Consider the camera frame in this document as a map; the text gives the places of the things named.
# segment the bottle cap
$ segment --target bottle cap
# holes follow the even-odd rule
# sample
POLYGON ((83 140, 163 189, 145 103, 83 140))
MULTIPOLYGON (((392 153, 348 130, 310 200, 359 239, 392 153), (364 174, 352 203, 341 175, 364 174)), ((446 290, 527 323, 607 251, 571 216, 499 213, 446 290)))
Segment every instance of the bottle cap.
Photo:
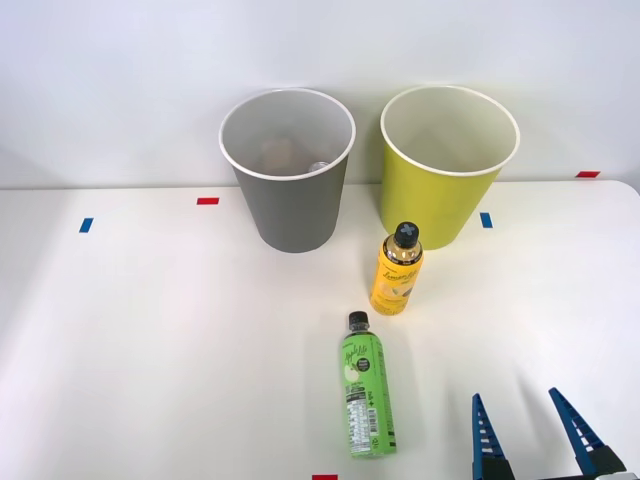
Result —
POLYGON ((367 312, 351 312, 349 314, 349 330, 353 330, 356 325, 366 325, 369 328, 367 312))
POLYGON ((393 239, 400 248, 413 248, 418 244, 418 226, 411 222, 402 222, 396 228, 393 239))

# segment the yellow bucket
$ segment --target yellow bucket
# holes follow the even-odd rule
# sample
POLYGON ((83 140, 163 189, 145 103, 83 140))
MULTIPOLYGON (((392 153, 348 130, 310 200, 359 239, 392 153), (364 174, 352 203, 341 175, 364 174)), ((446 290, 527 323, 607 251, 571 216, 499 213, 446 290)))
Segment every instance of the yellow bucket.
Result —
POLYGON ((415 223, 429 250, 456 238, 520 144, 506 108, 457 86, 400 93, 384 108, 380 125, 382 224, 391 233, 401 222, 415 223))

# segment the green bottle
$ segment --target green bottle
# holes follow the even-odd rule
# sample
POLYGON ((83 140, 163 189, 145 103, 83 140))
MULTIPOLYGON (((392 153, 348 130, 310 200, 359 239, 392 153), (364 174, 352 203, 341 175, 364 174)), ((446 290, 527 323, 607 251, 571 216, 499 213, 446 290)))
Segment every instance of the green bottle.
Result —
POLYGON ((369 332, 365 312, 349 315, 352 333, 342 342, 342 375, 353 457, 395 453, 396 437, 391 416, 382 344, 369 332))

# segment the plastic bottle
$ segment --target plastic bottle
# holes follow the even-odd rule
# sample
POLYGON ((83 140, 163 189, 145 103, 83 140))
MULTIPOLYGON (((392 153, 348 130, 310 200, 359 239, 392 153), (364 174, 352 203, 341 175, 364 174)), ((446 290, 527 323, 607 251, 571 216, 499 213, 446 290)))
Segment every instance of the plastic bottle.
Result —
POLYGON ((349 315, 351 334, 342 342, 342 373, 353 457, 396 451, 387 372, 380 339, 369 332, 365 312, 349 315))
POLYGON ((402 222, 396 233, 382 243, 378 268, 371 288, 371 306, 382 315, 397 315, 409 302, 409 295, 422 267, 422 245, 418 227, 402 222))

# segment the white rim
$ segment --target white rim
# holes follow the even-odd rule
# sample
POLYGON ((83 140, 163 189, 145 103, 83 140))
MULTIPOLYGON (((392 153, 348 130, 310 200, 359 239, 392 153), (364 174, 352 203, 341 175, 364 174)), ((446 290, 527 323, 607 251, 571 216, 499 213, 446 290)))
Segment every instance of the white rim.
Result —
POLYGON ((520 146, 520 128, 518 128, 518 123, 516 122, 515 118, 513 118, 513 115, 509 113, 509 110, 507 110, 502 104, 495 101, 493 98, 488 97, 484 93, 477 92, 475 90, 472 90, 471 88, 459 87, 456 85, 423 85, 423 86, 411 88, 409 90, 405 90, 402 93, 399 93, 398 95, 393 97, 391 100, 389 100, 389 103, 387 103, 387 105, 384 107, 384 110, 382 110, 382 115, 380 116, 380 128, 382 129, 382 136, 384 137, 385 142, 387 142, 387 145, 389 145, 393 149, 393 151, 396 152, 402 159, 406 160, 411 165, 415 165, 416 167, 421 168, 422 170, 427 170, 429 172, 437 173, 439 175, 448 175, 451 177, 476 177, 479 175, 484 175, 484 174, 499 170, 502 167, 504 167, 509 162, 509 160, 511 160, 511 158, 518 151, 518 147, 520 146), (461 90, 463 92, 476 95, 480 98, 484 98, 485 100, 491 102, 493 105, 498 107, 502 111, 502 113, 504 113, 509 118, 509 120, 511 120, 511 124, 513 125, 513 129, 515 130, 515 133, 516 133, 515 145, 513 146, 513 150, 511 150, 511 153, 507 156, 507 158, 502 162, 500 162, 499 164, 494 165, 493 167, 490 167, 490 168, 485 168, 484 170, 477 170, 474 172, 448 172, 446 170, 438 170, 437 168, 423 165, 422 163, 412 160, 410 157, 402 153, 402 151, 398 147, 396 147, 395 144, 391 141, 391 139, 389 138, 389 135, 387 135, 387 129, 385 128, 385 117, 387 115, 387 112, 389 111, 389 108, 397 100, 399 100, 400 98, 402 98, 403 96, 409 93, 413 93, 418 90, 426 90, 428 88, 452 88, 454 90, 461 90))
POLYGON ((302 180, 302 179, 305 179, 305 178, 311 178, 311 177, 315 177, 316 175, 320 175, 320 174, 322 174, 322 173, 324 173, 324 172, 326 172, 328 170, 331 170, 333 167, 335 167, 340 162, 342 162, 345 158, 347 158, 347 155, 349 155, 349 152, 351 151, 351 148, 353 147, 353 143, 355 142, 355 140, 356 140, 356 122, 353 120, 353 116, 351 115, 351 112, 349 112, 347 107, 345 107, 338 100, 336 100, 335 98, 327 95, 326 93, 318 92, 316 90, 310 90, 308 88, 276 88, 274 90, 269 90, 268 92, 262 92, 262 93, 258 93, 256 95, 253 95, 253 96, 247 98, 246 100, 240 102, 235 107, 233 107, 233 109, 227 114, 227 116, 224 117, 224 120, 222 121, 222 124, 220 125, 220 131, 218 133, 218 143, 220 144, 220 150, 222 150, 222 154, 224 155, 224 157, 227 159, 227 161, 231 165, 233 165, 235 168, 237 168, 241 172, 244 172, 247 175, 251 175, 252 177, 262 178, 263 180, 275 180, 275 181, 279 181, 279 182, 289 182, 289 181, 292 181, 292 180, 302 180), (255 100, 256 98, 263 97, 263 96, 266 96, 266 95, 271 95, 272 93, 277 93, 277 92, 304 92, 304 93, 311 93, 313 95, 318 95, 320 97, 326 98, 327 100, 331 100, 333 103, 335 103, 336 105, 338 105, 342 109, 342 111, 347 115, 347 118, 349 119, 349 123, 351 124, 351 139, 349 140, 349 144, 347 145, 347 148, 345 148, 345 150, 340 154, 340 156, 338 158, 333 160, 326 167, 321 168, 319 170, 314 170, 313 172, 304 173, 302 175, 291 175, 289 177, 279 177, 279 176, 275 176, 275 175, 264 175, 262 173, 254 172, 253 170, 249 170, 247 167, 244 167, 244 166, 240 165, 233 158, 231 158, 231 155, 229 155, 229 152, 227 152, 227 149, 224 147, 224 143, 222 141, 222 135, 223 135, 223 132, 224 132, 224 127, 227 124, 227 121, 229 120, 229 118, 231 118, 231 116, 240 107, 242 107, 242 106, 246 105, 247 103, 255 100))

